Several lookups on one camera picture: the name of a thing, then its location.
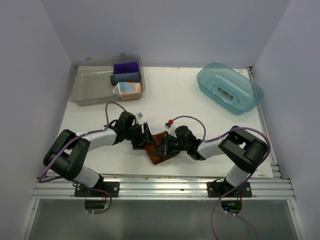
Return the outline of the brown towel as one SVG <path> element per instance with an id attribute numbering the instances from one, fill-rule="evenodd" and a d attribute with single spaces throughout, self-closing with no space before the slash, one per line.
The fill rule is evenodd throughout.
<path id="1" fill-rule="evenodd" d="M 144 148 L 146 150 L 146 153 L 154 165 L 158 165 L 158 164 L 163 163 L 171 158 L 174 158 L 175 156 L 177 156 L 180 153 L 180 152 L 178 152 L 172 156 L 153 156 L 153 153 L 156 151 L 156 149 L 162 143 L 164 136 L 168 135 L 168 134 L 169 133 L 167 131 L 163 131 L 163 132 L 160 132 L 158 134 L 153 135 L 152 137 L 156 141 L 156 145 L 151 144 L 151 143 L 146 143 L 146 142 L 143 143 Z"/>

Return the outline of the colourful polka dot towel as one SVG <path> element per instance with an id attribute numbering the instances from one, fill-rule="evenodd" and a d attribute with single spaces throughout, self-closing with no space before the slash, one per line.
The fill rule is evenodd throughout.
<path id="1" fill-rule="evenodd" d="M 119 82 L 112 92 L 122 101 L 138 100 L 142 96 L 141 84 L 138 82 Z"/>

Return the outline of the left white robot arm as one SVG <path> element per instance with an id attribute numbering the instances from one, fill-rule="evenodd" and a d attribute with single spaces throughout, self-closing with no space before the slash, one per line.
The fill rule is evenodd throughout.
<path id="1" fill-rule="evenodd" d="M 146 146 L 156 146 L 148 124 L 138 123 L 137 117 L 123 111 L 119 118 L 111 121 L 103 129 L 87 133 L 75 133 L 69 129 L 63 130 L 43 159 L 44 173 L 39 177 L 40 183 L 48 170 L 52 170 L 60 178 L 85 185 L 92 196 L 103 193 L 102 176 L 84 166 L 88 152 L 95 149 L 113 146 L 122 141 L 130 141 L 135 150 L 145 149 Z"/>

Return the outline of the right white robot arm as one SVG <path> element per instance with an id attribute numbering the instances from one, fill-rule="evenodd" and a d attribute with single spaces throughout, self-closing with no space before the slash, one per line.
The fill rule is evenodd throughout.
<path id="1" fill-rule="evenodd" d="M 180 152 L 186 152 L 195 161 L 226 155 L 233 162 L 233 167 L 223 180 L 222 189 L 232 197 L 241 190 L 241 184 L 248 181 L 270 151 L 268 138 L 250 127 L 233 126 L 221 136 L 201 140 L 183 125 L 176 128 L 174 136 L 163 134 L 159 145 L 150 149 L 150 159 L 158 164 Z"/>

